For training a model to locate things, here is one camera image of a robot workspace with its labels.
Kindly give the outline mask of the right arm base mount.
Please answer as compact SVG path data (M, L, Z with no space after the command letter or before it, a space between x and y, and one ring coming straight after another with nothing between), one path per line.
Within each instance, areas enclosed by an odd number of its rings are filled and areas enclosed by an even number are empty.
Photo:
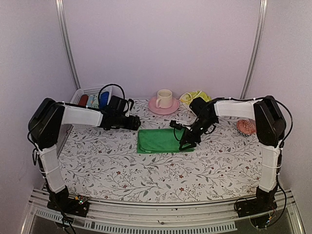
M256 198L253 199L238 199L234 203L234 210L237 212L238 217L257 215L275 210L277 204L274 195L269 193L268 195L256 195Z

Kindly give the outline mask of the green microfibre towel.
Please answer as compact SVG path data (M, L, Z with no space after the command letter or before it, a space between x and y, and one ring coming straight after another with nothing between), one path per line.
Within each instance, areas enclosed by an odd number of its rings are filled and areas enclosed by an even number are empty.
M143 129L137 135L137 153L157 154L157 153L181 153L179 141L183 130L169 129Z

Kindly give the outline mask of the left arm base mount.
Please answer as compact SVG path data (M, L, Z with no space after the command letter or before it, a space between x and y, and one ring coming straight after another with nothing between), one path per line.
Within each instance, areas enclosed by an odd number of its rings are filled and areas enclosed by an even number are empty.
M90 203L85 198L70 198L68 195L50 194L47 208L69 215L86 217Z

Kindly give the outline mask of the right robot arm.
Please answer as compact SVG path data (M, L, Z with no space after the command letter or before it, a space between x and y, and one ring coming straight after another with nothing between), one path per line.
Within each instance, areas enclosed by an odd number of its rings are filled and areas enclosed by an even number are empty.
M201 136L218 123L219 117L238 117L252 119L256 124L256 136L262 153L262 174L257 192L263 192L252 202L255 212L261 213L271 204L269 193L277 187L281 167L281 152L290 131L286 130L286 120L280 110L283 103L272 96L236 99L218 97L211 101L195 98L190 105L195 113L195 121L189 125L180 125L182 129L179 150L195 148L201 142Z

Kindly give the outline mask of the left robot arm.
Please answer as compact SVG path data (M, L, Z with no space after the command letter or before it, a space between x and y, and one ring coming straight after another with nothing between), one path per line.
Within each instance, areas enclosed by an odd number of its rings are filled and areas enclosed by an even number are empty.
M68 189L62 179L57 158L57 142L62 125L86 125L104 130L126 129L136 131L141 125L138 116L127 116L127 100L112 96L102 110L45 98L28 123L28 132L39 155L41 173L49 192L56 194L53 203L63 212L73 204L63 193Z

